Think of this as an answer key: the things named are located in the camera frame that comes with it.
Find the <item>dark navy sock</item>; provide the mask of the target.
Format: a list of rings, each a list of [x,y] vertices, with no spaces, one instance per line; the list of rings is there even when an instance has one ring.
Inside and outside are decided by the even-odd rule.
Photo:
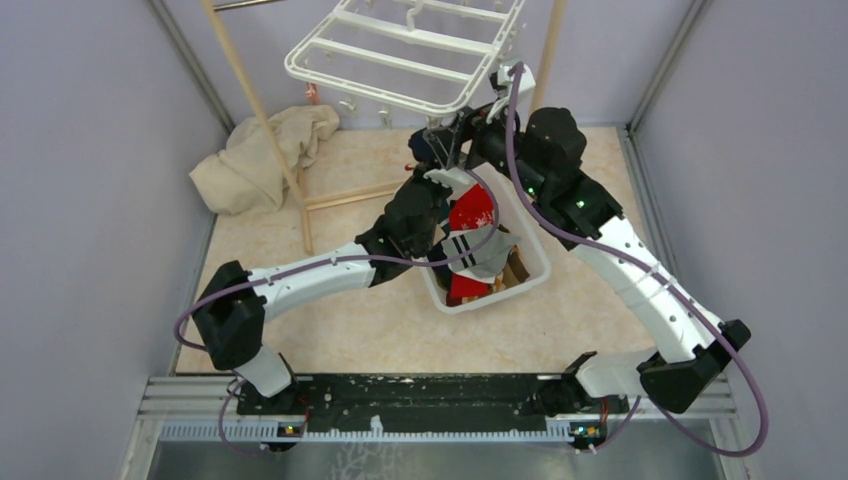
[[[449,148],[430,129],[415,131],[409,137],[407,146],[423,171],[445,169],[448,165]]]

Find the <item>red snowflake sock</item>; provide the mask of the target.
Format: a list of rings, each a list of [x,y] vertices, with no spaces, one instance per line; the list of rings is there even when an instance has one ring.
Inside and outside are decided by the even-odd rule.
[[[474,230],[491,225],[493,221],[493,201],[480,184],[460,196],[453,203],[448,216],[448,225],[452,231]]]

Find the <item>white plastic sock hanger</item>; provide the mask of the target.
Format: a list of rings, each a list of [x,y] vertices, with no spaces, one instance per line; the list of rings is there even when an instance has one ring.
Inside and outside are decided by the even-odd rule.
[[[504,61],[522,1],[341,1],[285,57],[293,78],[430,119],[468,105]]]

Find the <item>white plastic laundry basket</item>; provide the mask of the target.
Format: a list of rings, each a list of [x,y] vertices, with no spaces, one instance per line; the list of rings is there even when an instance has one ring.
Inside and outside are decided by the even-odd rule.
[[[429,262],[421,270],[435,306],[471,311],[541,285],[551,266],[511,181],[490,165],[474,170],[437,216]]]

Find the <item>white grey sock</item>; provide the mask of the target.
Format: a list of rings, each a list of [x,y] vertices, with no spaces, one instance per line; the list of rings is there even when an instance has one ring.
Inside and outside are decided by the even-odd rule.
[[[508,256],[521,241],[519,235],[492,225],[450,233],[439,242],[448,268],[455,274],[490,280],[504,269]]]

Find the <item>red plain sock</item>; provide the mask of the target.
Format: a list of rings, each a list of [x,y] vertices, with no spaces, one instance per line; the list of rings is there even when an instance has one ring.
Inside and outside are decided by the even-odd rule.
[[[490,290],[491,287],[488,283],[453,274],[446,300],[449,305],[461,304],[464,299],[488,295]]]

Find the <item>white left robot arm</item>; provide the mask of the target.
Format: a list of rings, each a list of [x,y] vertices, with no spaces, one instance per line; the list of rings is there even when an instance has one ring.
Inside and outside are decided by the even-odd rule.
[[[423,260],[452,189],[407,180],[373,226],[323,255],[277,267],[247,269],[237,260],[217,268],[192,320],[214,368],[233,371],[277,414],[292,411],[300,388],[283,357],[263,342],[266,323],[296,307],[348,290],[391,282]]]

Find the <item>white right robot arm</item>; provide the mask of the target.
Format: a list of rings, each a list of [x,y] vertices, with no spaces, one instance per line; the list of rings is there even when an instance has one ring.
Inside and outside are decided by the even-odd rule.
[[[446,126],[413,133],[408,145],[424,167],[492,166],[511,180],[528,212],[591,267],[652,336],[649,353],[589,354],[572,367],[563,398],[576,412],[602,397],[644,396],[681,414],[750,339],[739,320],[700,306],[648,250],[620,203],[582,168],[586,136],[572,113],[541,108],[524,130],[491,107],[464,109]]]

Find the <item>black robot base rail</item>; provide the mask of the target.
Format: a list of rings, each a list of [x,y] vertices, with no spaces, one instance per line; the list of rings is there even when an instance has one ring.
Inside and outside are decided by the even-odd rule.
[[[296,442],[600,440],[649,400],[571,400],[558,374],[312,374],[271,398],[228,375],[153,377],[139,408],[169,439]]]

